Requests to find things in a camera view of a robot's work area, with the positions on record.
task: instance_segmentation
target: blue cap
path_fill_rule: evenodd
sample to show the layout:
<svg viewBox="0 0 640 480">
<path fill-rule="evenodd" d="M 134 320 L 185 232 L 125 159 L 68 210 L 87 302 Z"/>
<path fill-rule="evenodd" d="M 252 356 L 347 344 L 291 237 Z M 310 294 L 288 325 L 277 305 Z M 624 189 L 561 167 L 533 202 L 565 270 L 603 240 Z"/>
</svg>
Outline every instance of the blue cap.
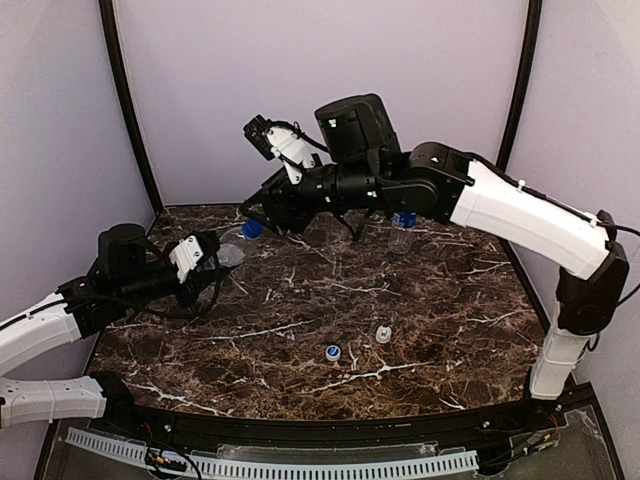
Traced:
<svg viewBox="0 0 640 480">
<path fill-rule="evenodd" d="M 340 358 L 340 353 L 340 347 L 337 345 L 329 345 L 327 347 L 327 350 L 325 351 L 327 360 L 329 360 L 330 362 L 335 362 L 336 360 L 338 360 Z"/>
<path fill-rule="evenodd" d="M 247 220 L 244 222 L 242 226 L 242 234 L 250 238 L 251 240 L 255 240 L 262 233 L 262 224 L 260 222 L 256 222 L 255 220 Z"/>
<path fill-rule="evenodd" d="M 393 221 L 403 228 L 411 228 L 416 224 L 416 217 L 415 213 L 396 212 L 393 214 Z"/>
</svg>

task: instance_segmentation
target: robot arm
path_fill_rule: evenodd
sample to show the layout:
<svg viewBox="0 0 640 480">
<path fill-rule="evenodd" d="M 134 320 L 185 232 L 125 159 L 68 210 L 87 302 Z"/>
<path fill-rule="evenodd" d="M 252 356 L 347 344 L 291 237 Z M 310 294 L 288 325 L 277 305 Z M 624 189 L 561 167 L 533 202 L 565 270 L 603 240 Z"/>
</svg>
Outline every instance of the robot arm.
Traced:
<svg viewBox="0 0 640 480">
<path fill-rule="evenodd" d="M 110 373 L 52 382 L 3 377 L 45 351 L 97 333 L 126 316 L 127 309 L 150 300 L 175 295 L 183 307 L 194 304 L 207 285 L 219 282 L 218 269 L 204 265 L 217 249 L 213 232 L 190 235 L 170 245 L 166 255 L 146 240 L 138 225 L 118 225 L 103 232 L 97 271 L 61 285 L 33 307 L 0 322 L 0 427 L 33 420 L 97 418 L 123 395 L 130 396 Z M 160 258 L 148 262 L 148 251 Z"/>
<path fill-rule="evenodd" d="M 563 205 L 475 154 L 433 142 L 402 152 L 377 95 L 333 102 L 315 116 L 334 163 L 303 172 L 295 184 L 276 172 L 241 211 L 277 233 L 301 233 L 319 212 L 415 212 L 483 230 L 553 260 L 561 267 L 560 308 L 529 391 L 535 399 L 556 399 L 589 340 L 611 321 L 627 278 L 629 264 L 611 216 Z M 264 123 L 254 119 L 245 135 L 251 133 L 255 146 L 262 139 L 265 150 L 270 121 L 256 118 Z"/>
</svg>

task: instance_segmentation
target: marble tabletop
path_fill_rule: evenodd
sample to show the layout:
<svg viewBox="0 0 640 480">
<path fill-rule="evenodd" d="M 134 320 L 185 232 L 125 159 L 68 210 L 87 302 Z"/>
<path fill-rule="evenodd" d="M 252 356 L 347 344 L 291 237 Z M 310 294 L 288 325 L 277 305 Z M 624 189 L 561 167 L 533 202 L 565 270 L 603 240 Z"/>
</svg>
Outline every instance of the marble tabletop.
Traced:
<svg viewBox="0 0 640 480">
<path fill-rule="evenodd" d="M 150 238 L 162 247 L 242 221 L 235 206 L 170 207 Z M 399 256 L 389 227 L 374 216 L 355 244 L 324 215 L 303 235 L 268 232 L 212 312 L 114 323 L 90 371 L 118 373 L 141 405 L 256 419 L 390 418 L 521 398 L 544 332 L 499 241 L 419 220 Z M 177 310 L 173 299 L 153 306 Z M 380 325 L 388 344 L 375 340 Z M 331 344 L 337 362 L 325 358 Z"/>
</svg>

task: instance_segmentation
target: black metal pole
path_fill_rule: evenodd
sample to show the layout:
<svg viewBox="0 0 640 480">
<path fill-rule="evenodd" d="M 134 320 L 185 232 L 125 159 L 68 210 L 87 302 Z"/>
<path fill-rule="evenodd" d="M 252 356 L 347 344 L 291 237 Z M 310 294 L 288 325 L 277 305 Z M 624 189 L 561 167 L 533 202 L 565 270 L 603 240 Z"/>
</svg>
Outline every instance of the black metal pole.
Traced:
<svg viewBox="0 0 640 480">
<path fill-rule="evenodd" d="M 122 50 L 120 49 L 120 40 L 118 38 L 118 27 L 116 25 L 116 18 L 113 11 L 113 2 L 112 0 L 99 0 L 99 4 L 100 16 L 102 17 L 102 28 L 104 30 L 104 39 L 107 43 L 109 61 L 111 62 L 111 71 L 113 73 L 113 80 L 116 84 L 116 90 L 120 100 L 122 116 L 124 117 L 124 123 L 127 127 L 127 132 L 129 133 L 129 140 L 131 141 L 131 147 L 133 148 L 133 153 L 136 157 L 136 163 L 140 170 L 140 176 L 142 177 L 144 188 L 147 191 L 147 196 L 149 197 L 153 211 L 158 215 L 162 212 L 164 205 L 162 204 L 162 198 L 160 198 L 158 185 L 153 177 L 151 165 L 149 164 L 149 157 L 147 156 L 147 152 L 144 148 L 144 142 L 142 141 L 138 118 L 136 117 L 136 112 L 133 107 L 133 99 L 131 97 L 131 91 L 129 90 L 127 73 L 122 60 Z"/>
<path fill-rule="evenodd" d="M 529 11 L 527 13 L 527 26 L 524 30 L 524 39 L 522 41 L 522 51 L 520 53 L 520 64 L 518 65 L 518 75 L 513 88 L 513 97 L 511 98 L 511 107 L 509 108 L 509 116 L 504 127 L 502 135 L 502 143 L 500 144 L 500 152 L 496 166 L 503 171 L 507 169 L 513 143 L 516 139 L 518 124 L 520 123 L 520 115 L 524 106 L 524 99 L 527 95 L 527 87 L 529 85 L 529 76 L 531 75 L 531 66 L 533 65 L 533 54 L 536 50 L 536 41 L 538 39 L 538 27 L 540 26 L 540 16 L 542 14 L 542 0 L 529 0 Z"/>
</svg>

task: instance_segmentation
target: clear plastic bottle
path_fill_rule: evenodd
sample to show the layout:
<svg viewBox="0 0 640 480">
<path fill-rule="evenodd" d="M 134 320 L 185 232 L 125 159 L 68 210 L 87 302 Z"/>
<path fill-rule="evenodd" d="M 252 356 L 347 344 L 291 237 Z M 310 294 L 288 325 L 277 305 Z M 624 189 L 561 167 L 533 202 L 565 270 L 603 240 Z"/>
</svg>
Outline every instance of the clear plastic bottle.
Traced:
<svg viewBox="0 0 640 480">
<path fill-rule="evenodd" d="M 412 229 L 415 225 L 415 213 L 397 212 L 393 214 L 391 233 L 389 234 L 389 250 L 391 252 L 402 255 L 411 249 Z"/>
<path fill-rule="evenodd" d="M 218 260 L 223 267 L 236 267 L 246 261 L 258 246 L 262 234 L 262 224 L 247 220 L 241 227 L 230 228 L 220 237 Z"/>
</svg>

